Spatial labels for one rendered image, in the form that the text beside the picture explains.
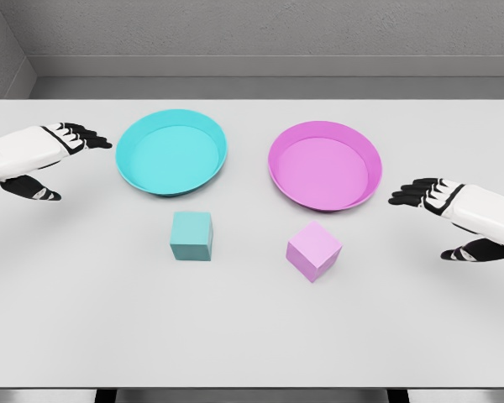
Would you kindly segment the cyan round plate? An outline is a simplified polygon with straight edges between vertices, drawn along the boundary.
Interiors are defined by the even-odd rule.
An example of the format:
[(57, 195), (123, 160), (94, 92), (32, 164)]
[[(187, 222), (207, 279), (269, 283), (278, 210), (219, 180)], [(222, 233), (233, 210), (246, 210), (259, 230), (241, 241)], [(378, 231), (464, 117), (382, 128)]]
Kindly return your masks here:
[(179, 196), (206, 185), (222, 169), (228, 140), (209, 116), (189, 109), (151, 113), (121, 136), (115, 160), (133, 187)]

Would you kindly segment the pink cube block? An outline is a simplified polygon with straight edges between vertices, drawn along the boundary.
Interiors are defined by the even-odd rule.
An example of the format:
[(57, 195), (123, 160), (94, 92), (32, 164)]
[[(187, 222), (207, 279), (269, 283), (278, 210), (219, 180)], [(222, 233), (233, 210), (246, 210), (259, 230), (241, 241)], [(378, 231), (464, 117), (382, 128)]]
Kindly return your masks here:
[(311, 221), (289, 239), (286, 259), (313, 283), (333, 266), (342, 247), (319, 222)]

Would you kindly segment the cyan cube block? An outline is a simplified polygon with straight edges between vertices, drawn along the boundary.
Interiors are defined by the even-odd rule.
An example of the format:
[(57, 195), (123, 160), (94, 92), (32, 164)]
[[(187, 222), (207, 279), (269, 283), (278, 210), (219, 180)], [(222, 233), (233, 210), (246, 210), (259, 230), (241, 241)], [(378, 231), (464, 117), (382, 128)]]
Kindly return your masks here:
[(210, 261), (213, 247), (211, 214), (175, 212), (170, 246), (176, 260)]

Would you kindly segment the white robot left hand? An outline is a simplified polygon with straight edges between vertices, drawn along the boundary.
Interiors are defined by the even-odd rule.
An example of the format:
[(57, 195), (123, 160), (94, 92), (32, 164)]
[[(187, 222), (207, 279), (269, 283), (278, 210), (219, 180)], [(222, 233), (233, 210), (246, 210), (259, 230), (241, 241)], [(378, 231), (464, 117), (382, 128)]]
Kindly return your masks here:
[(61, 195), (29, 173), (60, 163), (85, 149), (110, 149), (113, 145), (96, 131), (77, 123), (31, 126), (0, 137), (0, 187), (15, 196), (53, 201)]

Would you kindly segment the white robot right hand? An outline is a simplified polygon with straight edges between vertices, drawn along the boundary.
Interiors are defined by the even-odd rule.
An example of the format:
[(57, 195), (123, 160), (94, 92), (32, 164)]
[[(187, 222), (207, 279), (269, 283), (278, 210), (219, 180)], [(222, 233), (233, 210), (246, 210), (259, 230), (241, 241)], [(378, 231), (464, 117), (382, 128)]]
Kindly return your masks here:
[(480, 238), (448, 249), (440, 258), (471, 263), (504, 259), (504, 196), (444, 178), (420, 178), (401, 186), (388, 202), (422, 208)]

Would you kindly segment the pink round plate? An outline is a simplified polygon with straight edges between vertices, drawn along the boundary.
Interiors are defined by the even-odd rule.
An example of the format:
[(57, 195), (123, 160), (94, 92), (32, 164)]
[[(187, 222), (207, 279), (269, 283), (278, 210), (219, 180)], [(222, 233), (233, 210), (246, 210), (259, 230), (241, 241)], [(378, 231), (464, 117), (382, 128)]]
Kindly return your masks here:
[(356, 207), (381, 183), (377, 148), (360, 132), (330, 121), (294, 125), (272, 143), (270, 177), (295, 203), (324, 212)]

